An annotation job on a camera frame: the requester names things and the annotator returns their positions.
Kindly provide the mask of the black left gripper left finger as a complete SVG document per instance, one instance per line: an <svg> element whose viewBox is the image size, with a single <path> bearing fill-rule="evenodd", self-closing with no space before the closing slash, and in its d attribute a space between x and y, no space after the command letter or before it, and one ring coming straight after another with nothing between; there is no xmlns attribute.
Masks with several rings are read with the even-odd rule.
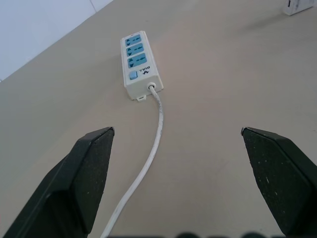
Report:
<svg viewBox="0 0 317 238"><path fill-rule="evenodd" d="M3 238L87 238L104 193L114 128L92 131L43 178Z"/></svg>

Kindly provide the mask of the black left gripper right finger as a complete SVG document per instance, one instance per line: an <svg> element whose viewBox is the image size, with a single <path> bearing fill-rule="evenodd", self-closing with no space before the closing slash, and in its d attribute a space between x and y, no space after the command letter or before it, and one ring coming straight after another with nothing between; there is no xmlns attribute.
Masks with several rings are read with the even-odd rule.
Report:
<svg viewBox="0 0 317 238"><path fill-rule="evenodd" d="M286 237L317 238L317 165L290 139L241 130L257 186Z"/></svg>

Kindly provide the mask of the white power strip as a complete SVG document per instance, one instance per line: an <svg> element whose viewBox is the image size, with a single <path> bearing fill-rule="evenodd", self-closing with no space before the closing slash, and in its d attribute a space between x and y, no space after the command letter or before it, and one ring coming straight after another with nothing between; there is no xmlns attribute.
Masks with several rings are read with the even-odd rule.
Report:
<svg viewBox="0 0 317 238"><path fill-rule="evenodd" d="M161 91L163 83L146 32L122 38L120 46L124 87L131 100L146 100L150 86Z"/></svg>

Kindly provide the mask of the white object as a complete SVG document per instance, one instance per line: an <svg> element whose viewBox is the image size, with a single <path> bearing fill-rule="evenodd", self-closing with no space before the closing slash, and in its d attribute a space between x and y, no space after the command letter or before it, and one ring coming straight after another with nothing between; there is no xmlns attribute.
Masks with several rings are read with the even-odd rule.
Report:
<svg viewBox="0 0 317 238"><path fill-rule="evenodd" d="M294 15L301 11L314 7L317 0L285 0L283 12L288 15Z"/></svg>

